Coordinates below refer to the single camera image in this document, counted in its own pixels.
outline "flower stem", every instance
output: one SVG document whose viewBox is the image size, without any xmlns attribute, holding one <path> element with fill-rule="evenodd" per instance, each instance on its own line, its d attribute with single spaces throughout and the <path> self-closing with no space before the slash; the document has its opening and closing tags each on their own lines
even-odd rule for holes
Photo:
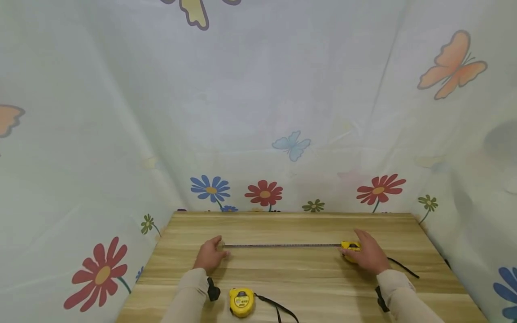
<svg viewBox="0 0 517 323">
<path fill-rule="evenodd" d="M 117 277 L 118 280 L 120 280 L 124 286 L 127 288 L 128 292 L 131 293 L 131 288 L 129 288 L 128 284 L 126 283 L 126 281 L 124 280 L 124 278 L 122 277 Z"/>
<path fill-rule="evenodd" d="M 161 233 L 160 233 L 160 230 L 158 230 L 158 227 L 156 226 L 156 224 L 153 223 L 153 227 L 155 227 L 156 231 L 158 231 L 158 234 L 160 235 L 161 237 Z"/>
<path fill-rule="evenodd" d="M 375 210 L 377 209 L 377 206 L 379 206 L 379 203 L 381 202 L 380 199 L 377 200 L 377 204 L 375 204 L 375 208 L 373 209 L 372 213 L 375 213 Z"/>
<path fill-rule="evenodd" d="M 427 216 L 429 215 L 429 212 L 430 212 L 430 211 L 431 211 L 431 208 L 429 208 L 429 210 L 427 210 L 427 213 L 425 214 L 425 216 L 423 217 L 423 219 L 422 219 L 420 222 L 418 222 L 418 224 L 422 223 L 422 222 L 427 218 Z"/>
</svg>

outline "wooden table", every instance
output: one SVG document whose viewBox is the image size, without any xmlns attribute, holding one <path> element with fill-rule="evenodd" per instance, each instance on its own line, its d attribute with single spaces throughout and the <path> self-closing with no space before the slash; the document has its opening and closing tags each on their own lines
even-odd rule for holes
<svg viewBox="0 0 517 323">
<path fill-rule="evenodd" d="M 339 243 L 364 229 L 392 257 L 420 275 L 408 275 L 419 297 L 445 322 L 486 322 L 456 276 L 409 213 L 177 212 L 158 242 L 117 322 L 158 323 L 199 246 L 222 235 L 226 244 Z M 239 322 L 228 291 L 248 287 L 292 310 L 302 323 L 390 322 L 377 305 L 375 277 L 345 261 L 334 248 L 232 249 L 212 275 L 221 297 L 207 301 L 202 322 Z M 246 322 L 277 322 L 258 301 Z M 294 322 L 286 315 L 282 321 Z"/>
</svg>

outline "blue butterfly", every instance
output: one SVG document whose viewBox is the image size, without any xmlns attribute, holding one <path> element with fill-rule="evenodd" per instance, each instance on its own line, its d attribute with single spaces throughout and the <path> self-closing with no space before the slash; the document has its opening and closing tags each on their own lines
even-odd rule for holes
<svg viewBox="0 0 517 323">
<path fill-rule="evenodd" d="M 289 137 L 281 137 L 271 145 L 273 148 L 285 150 L 289 154 L 291 161 L 297 161 L 301 154 L 303 154 L 303 150 L 311 144 L 310 139 L 297 142 L 300 133 L 300 130 L 295 131 Z"/>
</svg>

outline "fabric backdrop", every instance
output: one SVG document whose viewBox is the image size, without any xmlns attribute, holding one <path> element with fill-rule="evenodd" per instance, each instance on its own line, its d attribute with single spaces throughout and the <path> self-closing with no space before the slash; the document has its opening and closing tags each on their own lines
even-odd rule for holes
<svg viewBox="0 0 517 323">
<path fill-rule="evenodd" d="M 517 2 L 0 3 L 0 313 L 113 322 L 173 211 L 412 212 L 517 319 Z"/>
</svg>

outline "tape measure label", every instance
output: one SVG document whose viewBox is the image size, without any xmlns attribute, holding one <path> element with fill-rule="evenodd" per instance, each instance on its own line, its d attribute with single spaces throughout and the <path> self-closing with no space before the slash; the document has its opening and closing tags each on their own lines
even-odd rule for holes
<svg viewBox="0 0 517 323">
<path fill-rule="evenodd" d="M 249 301 L 250 298 L 244 291 L 240 291 L 234 300 L 235 305 L 237 305 L 237 307 L 245 307 L 246 305 L 248 305 Z"/>
</svg>

